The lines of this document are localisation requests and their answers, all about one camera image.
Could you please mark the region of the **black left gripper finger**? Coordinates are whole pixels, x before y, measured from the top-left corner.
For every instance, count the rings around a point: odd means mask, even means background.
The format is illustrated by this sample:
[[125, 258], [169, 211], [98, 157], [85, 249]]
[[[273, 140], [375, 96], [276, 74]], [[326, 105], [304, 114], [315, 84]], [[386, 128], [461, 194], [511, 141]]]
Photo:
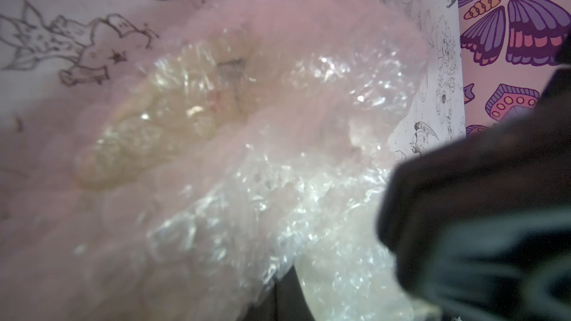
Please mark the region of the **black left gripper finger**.
[[291, 267], [258, 306], [251, 306], [242, 320], [314, 321], [295, 267]]

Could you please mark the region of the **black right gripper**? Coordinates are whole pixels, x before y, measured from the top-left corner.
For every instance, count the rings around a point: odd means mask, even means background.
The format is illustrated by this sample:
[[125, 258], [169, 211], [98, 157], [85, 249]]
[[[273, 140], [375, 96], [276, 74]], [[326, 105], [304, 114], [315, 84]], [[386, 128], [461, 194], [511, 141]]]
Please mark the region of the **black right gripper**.
[[528, 114], [394, 171], [376, 232], [413, 297], [464, 320], [570, 318], [570, 42]]

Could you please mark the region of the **clear bubble wrap sheet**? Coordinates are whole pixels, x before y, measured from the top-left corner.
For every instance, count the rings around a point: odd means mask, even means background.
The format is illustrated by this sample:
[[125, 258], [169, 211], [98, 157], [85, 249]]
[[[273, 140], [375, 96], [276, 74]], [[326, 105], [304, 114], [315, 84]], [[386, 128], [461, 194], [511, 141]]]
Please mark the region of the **clear bubble wrap sheet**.
[[[67, 126], [6, 198], [3, 320], [238, 320], [305, 249], [376, 196], [383, 145], [425, 66], [419, 32], [377, 0], [216, 0], [155, 37], [122, 18], [16, 22], [16, 66], [79, 54], [62, 72]], [[257, 110], [133, 181], [89, 189], [77, 159], [127, 77], [211, 37], [261, 42]]]

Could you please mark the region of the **cream dinner plate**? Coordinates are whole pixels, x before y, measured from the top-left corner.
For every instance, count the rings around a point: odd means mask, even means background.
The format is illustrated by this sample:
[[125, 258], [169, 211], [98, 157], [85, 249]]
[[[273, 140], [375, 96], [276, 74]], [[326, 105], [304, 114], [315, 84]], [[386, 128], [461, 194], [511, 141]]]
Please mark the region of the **cream dinner plate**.
[[169, 163], [247, 120], [260, 98], [258, 37], [211, 37], [157, 59], [127, 77], [98, 136], [80, 153], [75, 173], [89, 189], [107, 189]]

